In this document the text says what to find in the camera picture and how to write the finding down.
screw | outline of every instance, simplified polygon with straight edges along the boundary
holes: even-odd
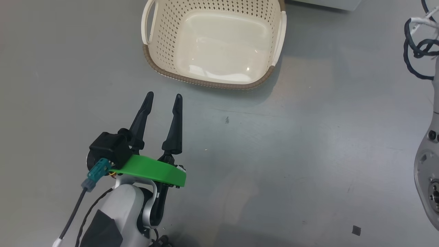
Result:
[[[434,131],[430,131],[430,132],[428,133],[428,138],[429,138],[430,140],[434,140],[434,139],[436,139],[436,132],[434,132]]]

teal connector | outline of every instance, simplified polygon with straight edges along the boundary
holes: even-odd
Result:
[[[87,179],[82,182],[81,187],[91,192],[97,181],[104,177],[111,169],[111,162],[108,159],[100,159],[87,174]]]

gray floor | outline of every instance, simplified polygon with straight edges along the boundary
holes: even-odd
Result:
[[[435,246],[413,180],[433,88],[407,71],[403,24],[419,1],[363,0],[353,12],[287,6],[276,72],[257,90],[163,77],[142,53],[144,0],[6,0],[0,7],[0,239],[51,246],[86,176],[88,145],[155,102],[144,155],[158,158],[184,97],[187,186],[159,228],[178,247]],[[429,30],[419,35],[429,35]],[[414,62],[433,73],[433,62]],[[87,194],[82,217],[113,185]],[[361,227],[361,236],[351,233]]]

green bracket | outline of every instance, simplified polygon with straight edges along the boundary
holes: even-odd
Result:
[[[186,172],[173,165],[140,155],[131,156],[122,169],[110,171],[180,187],[184,187],[186,182]]]

laundry basket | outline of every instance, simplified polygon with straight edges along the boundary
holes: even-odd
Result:
[[[148,18],[154,3],[154,17]],[[149,0],[142,16],[143,51],[164,76],[250,89],[274,71],[286,25],[284,0]]]

